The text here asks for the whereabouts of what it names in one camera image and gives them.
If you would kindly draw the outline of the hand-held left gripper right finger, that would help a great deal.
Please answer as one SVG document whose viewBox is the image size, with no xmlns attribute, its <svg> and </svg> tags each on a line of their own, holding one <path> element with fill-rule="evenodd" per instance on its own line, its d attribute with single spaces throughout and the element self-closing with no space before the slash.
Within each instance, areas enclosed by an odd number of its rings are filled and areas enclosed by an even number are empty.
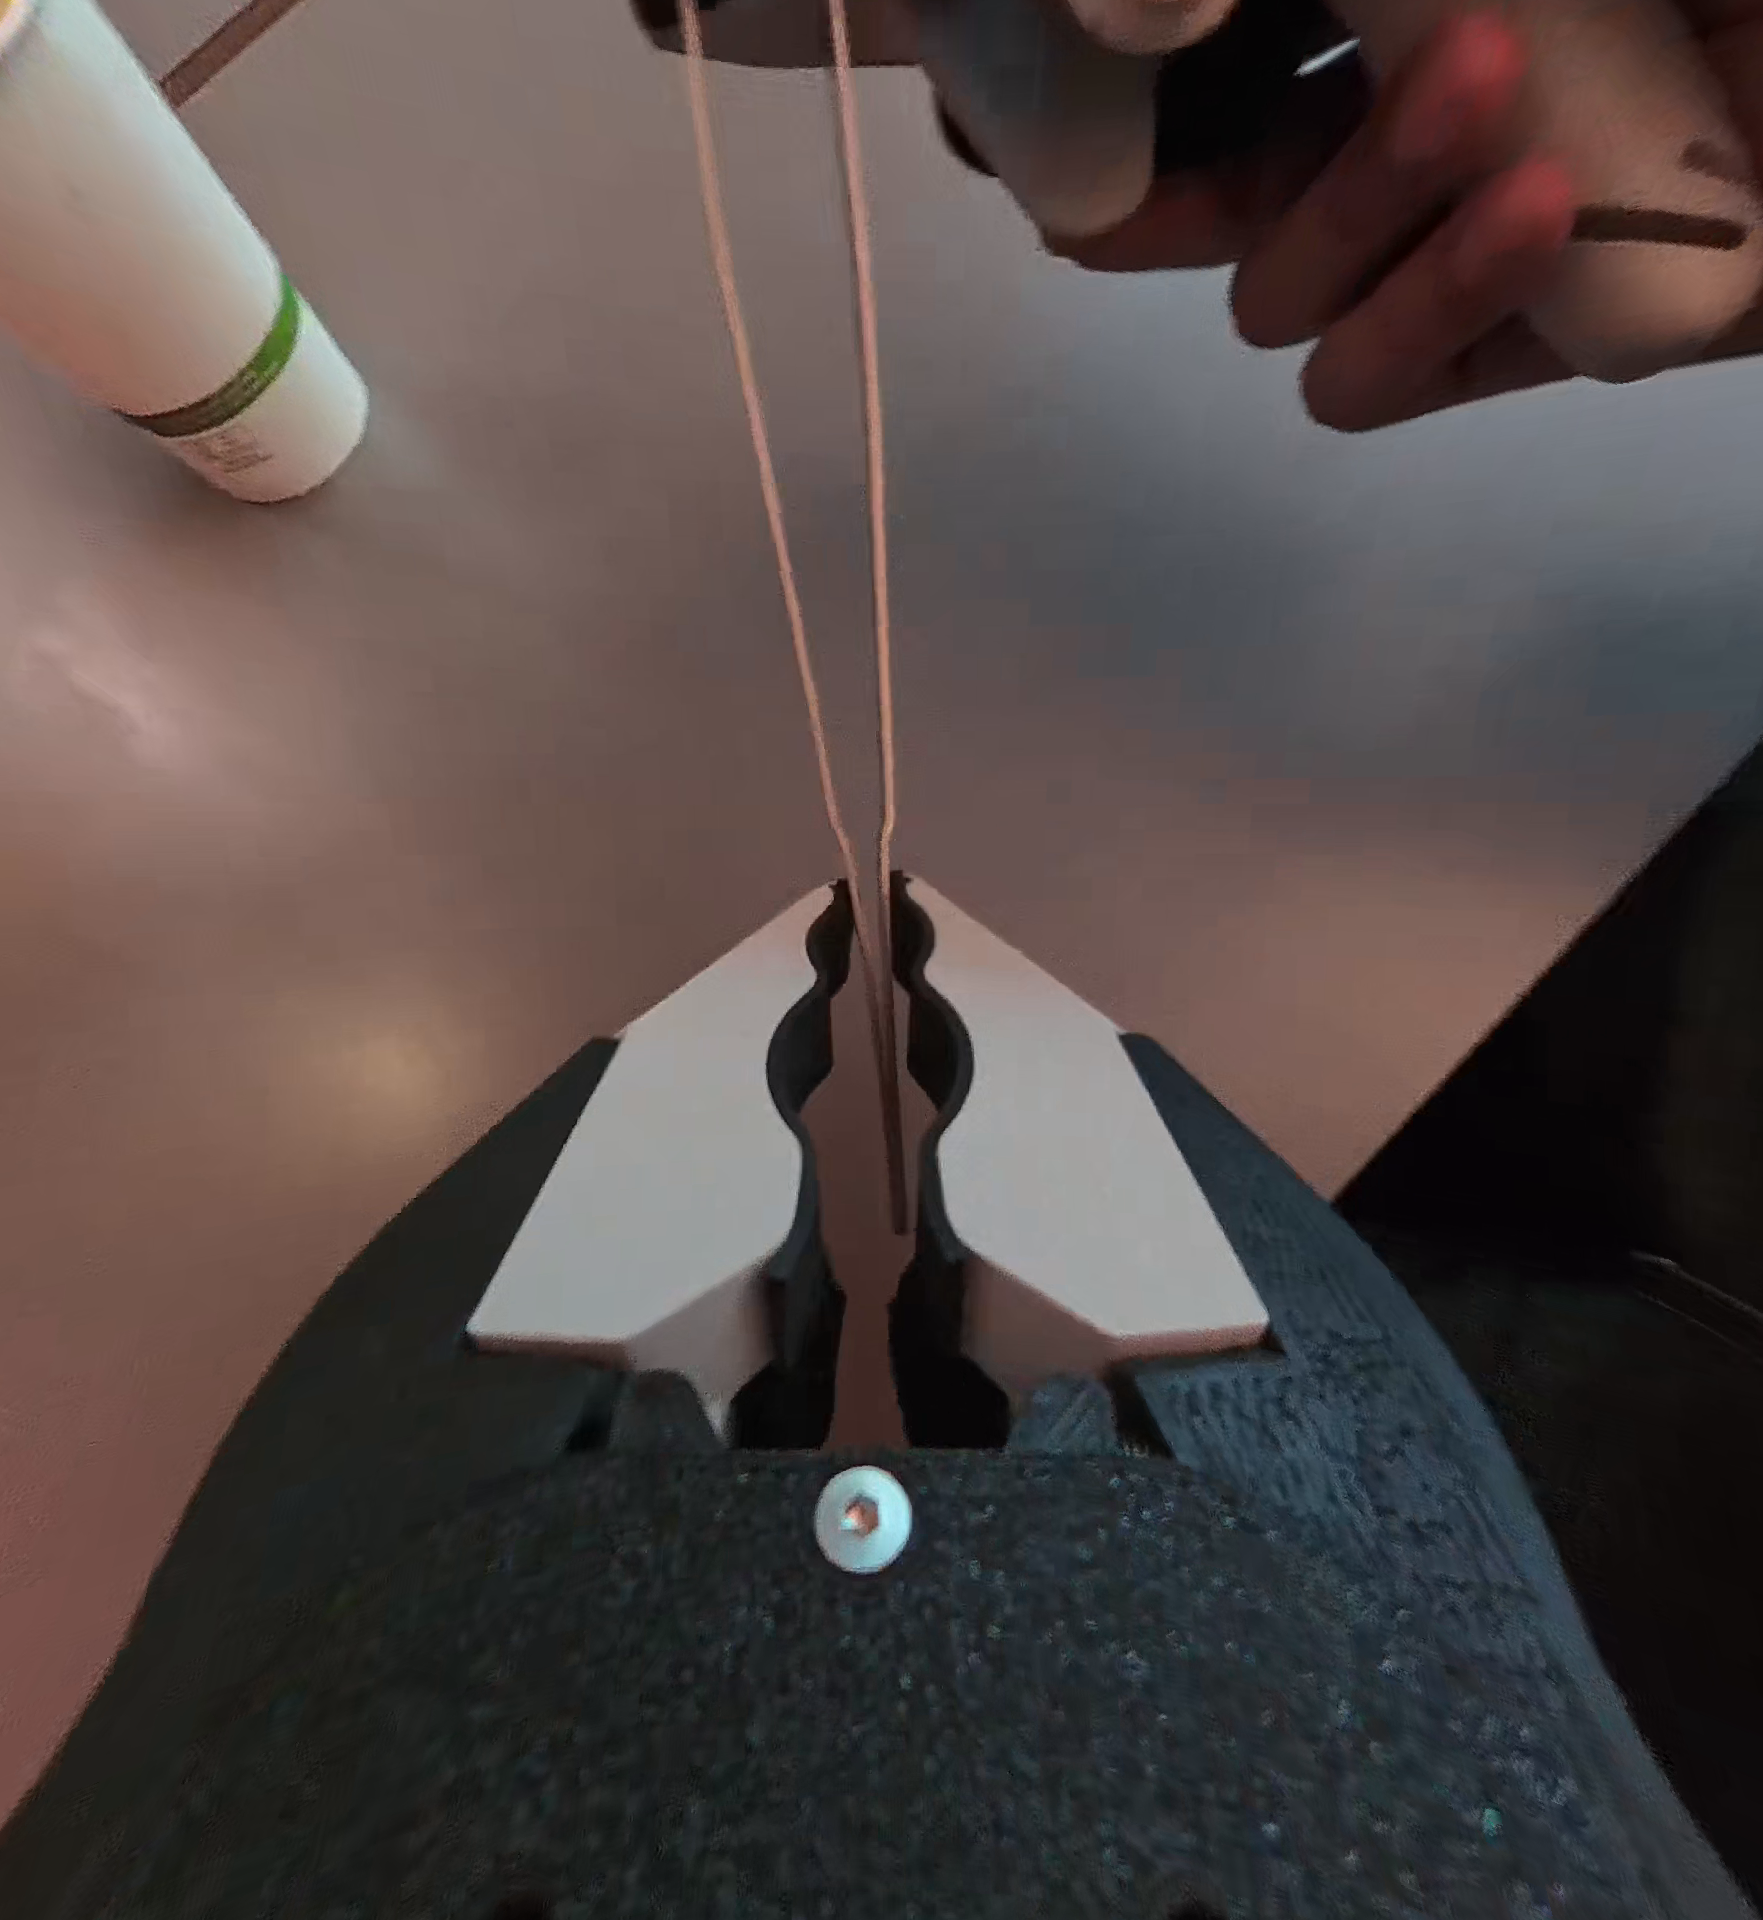
<svg viewBox="0 0 1763 1920">
<path fill-rule="evenodd" d="M 1116 1020 L 905 874 L 893 977 L 933 1113 L 889 1307 L 911 1449 L 1002 1449 L 1052 1380 L 1266 1344 L 1271 1313 Z"/>
</svg>

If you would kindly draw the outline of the person's right hand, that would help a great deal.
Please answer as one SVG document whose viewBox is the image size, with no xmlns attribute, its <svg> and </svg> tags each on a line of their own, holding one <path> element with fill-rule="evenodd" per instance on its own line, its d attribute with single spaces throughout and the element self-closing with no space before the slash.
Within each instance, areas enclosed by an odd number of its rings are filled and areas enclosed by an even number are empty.
<svg viewBox="0 0 1763 1920">
<path fill-rule="evenodd" d="M 1763 2 L 1685 3 L 1763 181 Z M 1237 334 L 1306 348 L 1306 415 L 1359 435 L 1574 378 L 1527 326 L 1574 195 L 1521 144 L 1525 48 L 1491 12 L 1405 72 L 1341 61 L 1291 84 L 1253 150 L 1162 179 L 1133 217 L 1048 255 L 1102 274 L 1229 269 Z M 1763 296 L 1712 348 L 1763 354 Z"/>
</svg>

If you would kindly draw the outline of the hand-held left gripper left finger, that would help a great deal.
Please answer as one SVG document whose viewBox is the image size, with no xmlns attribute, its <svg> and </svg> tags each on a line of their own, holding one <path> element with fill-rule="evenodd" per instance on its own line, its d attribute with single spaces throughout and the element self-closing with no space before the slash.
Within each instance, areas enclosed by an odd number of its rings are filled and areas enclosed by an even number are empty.
<svg viewBox="0 0 1763 1920">
<path fill-rule="evenodd" d="M 726 1441 L 818 1449 L 844 1297 L 805 1108 L 834 1062 L 844 883 L 632 1020 L 471 1310 L 483 1351 L 671 1374 Z"/>
</svg>

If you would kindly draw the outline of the white paper cup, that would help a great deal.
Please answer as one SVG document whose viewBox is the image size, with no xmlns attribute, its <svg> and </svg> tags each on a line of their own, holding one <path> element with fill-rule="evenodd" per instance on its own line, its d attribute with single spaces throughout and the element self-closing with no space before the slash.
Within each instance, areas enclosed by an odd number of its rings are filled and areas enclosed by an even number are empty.
<svg viewBox="0 0 1763 1920">
<path fill-rule="evenodd" d="M 365 435 L 363 376 L 93 2 L 0 2 L 0 328 L 241 501 Z"/>
</svg>

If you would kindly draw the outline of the long metal tweezers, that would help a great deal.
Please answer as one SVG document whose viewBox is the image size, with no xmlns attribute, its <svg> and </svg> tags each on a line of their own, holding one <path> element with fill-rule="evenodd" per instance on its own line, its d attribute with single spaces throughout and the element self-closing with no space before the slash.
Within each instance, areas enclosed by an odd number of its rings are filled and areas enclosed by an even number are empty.
<svg viewBox="0 0 1763 1920">
<path fill-rule="evenodd" d="M 909 1227 L 908 1150 L 900 1093 L 900 1053 L 893 985 L 893 831 L 897 819 L 895 721 L 893 721 L 893 579 L 889 543 L 889 476 L 886 444 L 886 400 L 880 363 L 877 292 L 873 274 L 873 230 L 866 178 L 858 91 L 853 83 L 852 26 L 844 2 L 824 3 L 829 37 L 829 72 L 836 117 L 839 163 L 844 194 L 844 242 L 853 305 L 856 368 L 859 374 L 859 409 L 863 435 L 863 502 L 867 518 L 871 659 L 875 693 L 875 773 L 877 825 L 870 860 L 859 860 L 844 822 L 830 763 L 821 688 L 808 642 L 801 591 L 786 531 L 786 518 L 773 461 L 773 444 L 765 397 L 754 370 L 748 322 L 735 274 L 731 246 L 724 211 L 722 170 L 708 104 L 702 8 L 677 2 L 676 23 L 681 57 L 687 65 L 685 86 L 691 112 L 702 221 L 716 280 L 735 376 L 748 426 L 758 490 L 773 543 L 773 563 L 781 606 L 786 615 L 792 659 L 806 711 L 808 736 L 816 761 L 821 802 L 826 829 L 841 857 L 852 909 L 853 946 L 870 1020 L 875 1062 L 880 1127 L 886 1147 L 889 1212 L 895 1235 Z"/>
</svg>

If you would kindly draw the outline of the person's dark pants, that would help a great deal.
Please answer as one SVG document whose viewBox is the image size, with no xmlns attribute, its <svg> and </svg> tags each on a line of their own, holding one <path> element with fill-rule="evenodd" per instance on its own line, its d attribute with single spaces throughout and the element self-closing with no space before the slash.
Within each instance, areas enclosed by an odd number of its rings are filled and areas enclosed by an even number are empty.
<svg viewBox="0 0 1763 1920">
<path fill-rule="evenodd" d="M 1340 1193 L 1763 1915 L 1763 740 Z"/>
</svg>

